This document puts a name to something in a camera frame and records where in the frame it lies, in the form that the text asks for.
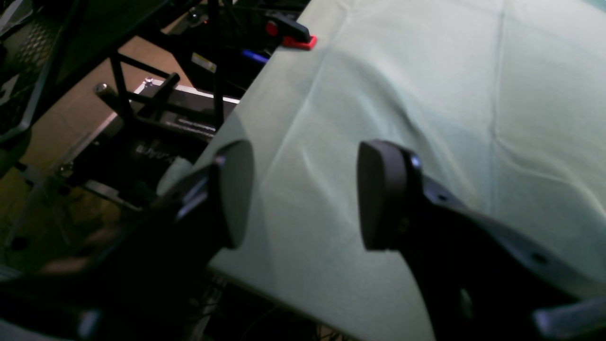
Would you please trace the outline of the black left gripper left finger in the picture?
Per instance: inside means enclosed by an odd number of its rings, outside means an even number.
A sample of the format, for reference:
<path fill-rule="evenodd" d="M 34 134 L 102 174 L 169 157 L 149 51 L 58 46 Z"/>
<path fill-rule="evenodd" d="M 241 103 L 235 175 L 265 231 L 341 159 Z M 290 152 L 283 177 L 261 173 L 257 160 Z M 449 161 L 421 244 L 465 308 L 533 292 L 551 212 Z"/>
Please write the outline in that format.
<path fill-rule="evenodd" d="M 1 284 L 1 319 L 71 341 L 177 341 L 197 276 L 240 246 L 255 177 L 247 140 L 76 252 Z"/>

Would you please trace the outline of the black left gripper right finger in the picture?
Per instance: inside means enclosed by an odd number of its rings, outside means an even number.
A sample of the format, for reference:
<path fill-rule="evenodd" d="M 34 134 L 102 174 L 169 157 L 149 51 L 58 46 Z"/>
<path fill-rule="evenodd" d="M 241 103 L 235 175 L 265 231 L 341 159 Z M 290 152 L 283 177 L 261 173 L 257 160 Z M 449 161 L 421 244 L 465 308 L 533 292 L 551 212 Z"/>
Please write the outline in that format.
<path fill-rule="evenodd" d="M 361 142 L 358 212 L 367 250 L 398 251 L 437 341 L 603 341 L 605 284 L 469 210 L 392 142 Z"/>

